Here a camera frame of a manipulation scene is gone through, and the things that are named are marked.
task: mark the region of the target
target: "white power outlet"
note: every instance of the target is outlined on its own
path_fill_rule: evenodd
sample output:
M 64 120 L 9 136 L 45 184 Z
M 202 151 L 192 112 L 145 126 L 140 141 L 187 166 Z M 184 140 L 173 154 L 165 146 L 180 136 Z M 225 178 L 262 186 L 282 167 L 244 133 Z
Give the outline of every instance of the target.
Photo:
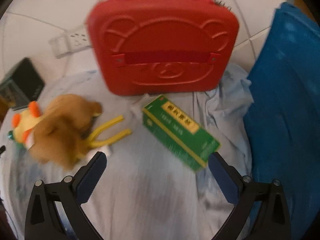
M 52 51 L 57 58 L 91 47 L 89 35 L 85 25 L 66 31 L 62 35 L 49 41 Z

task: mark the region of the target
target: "dark box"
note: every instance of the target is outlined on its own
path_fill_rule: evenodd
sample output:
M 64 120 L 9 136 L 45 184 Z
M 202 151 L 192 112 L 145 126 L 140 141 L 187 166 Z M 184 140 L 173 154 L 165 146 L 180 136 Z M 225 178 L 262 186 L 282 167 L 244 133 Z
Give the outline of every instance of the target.
M 24 58 L 5 75 L 0 84 L 0 96 L 10 108 L 17 110 L 36 101 L 44 85 L 31 60 Z

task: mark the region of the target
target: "green medicine box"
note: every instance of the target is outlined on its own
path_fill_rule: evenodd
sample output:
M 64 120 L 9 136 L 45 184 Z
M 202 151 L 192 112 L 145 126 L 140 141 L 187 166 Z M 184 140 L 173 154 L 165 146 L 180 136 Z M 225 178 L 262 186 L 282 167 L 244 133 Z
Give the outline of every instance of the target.
M 217 139 L 163 95 L 142 111 L 144 126 L 193 171 L 206 167 L 209 155 L 220 147 Z

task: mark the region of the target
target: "wrinkled fabric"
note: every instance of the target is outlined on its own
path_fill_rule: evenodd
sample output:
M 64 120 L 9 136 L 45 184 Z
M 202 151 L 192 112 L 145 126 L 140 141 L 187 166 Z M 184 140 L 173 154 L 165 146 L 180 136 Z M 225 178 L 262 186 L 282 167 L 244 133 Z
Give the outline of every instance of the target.
M 215 90 L 167 95 L 220 141 L 219 153 L 241 175 L 251 173 L 250 146 L 242 122 L 252 102 L 246 76 L 239 66 L 230 64 Z M 116 96 L 108 91 L 98 72 L 87 72 L 47 85 L 39 99 L 40 107 L 44 109 L 57 95 L 67 93 L 103 104 L 103 114 L 93 128 L 124 115 L 123 122 L 104 131 L 98 139 L 125 128 L 133 131 L 110 147 L 107 168 L 88 203 L 82 205 L 104 239 L 208 240 L 216 234 L 233 205 L 227 203 L 208 168 L 195 174 L 132 115 L 130 105 L 141 96 Z M 9 111 L 0 132 L 0 142 L 7 147 L 0 158 L 0 192 L 12 218 L 12 230 L 24 239 L 25 215 L 34 182 L 61 181 L 66 175 L 74 175 L 86 160 L 69 172 L 53 163 L 34 162 L 6 137 L 12 116 Z M 61 205 L 58 211 L 74 238 Z M 240 239 L 247 230 L 246 225 Z

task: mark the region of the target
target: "yellow cord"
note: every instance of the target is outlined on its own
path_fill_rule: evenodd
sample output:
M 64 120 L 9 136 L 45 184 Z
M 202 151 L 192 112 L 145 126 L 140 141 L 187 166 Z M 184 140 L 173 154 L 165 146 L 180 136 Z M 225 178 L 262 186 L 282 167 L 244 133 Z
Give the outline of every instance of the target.
M 110 126 L 115 125 L 121 121 L 124 120 L 123 115 L 120 115 L 108 122 L 103 123 L 102 125 L 98 126 L 87 138 L 87 142 L 88 145 L 90 146 L 90 148 L 99 148 L 102 147 L 104 145 L 111 145 L 119 140 L 121 140 L 122 138 L 126 137 L 127 135 L 131 134 L 131 130 L 130 129 L 125 129 L 123 131 L 121 131 L 120 133 L 106 139 L 103 141 L 94 141 L 94 139 L 100 134 L 102 133 L 104 130 L 108 129 Z

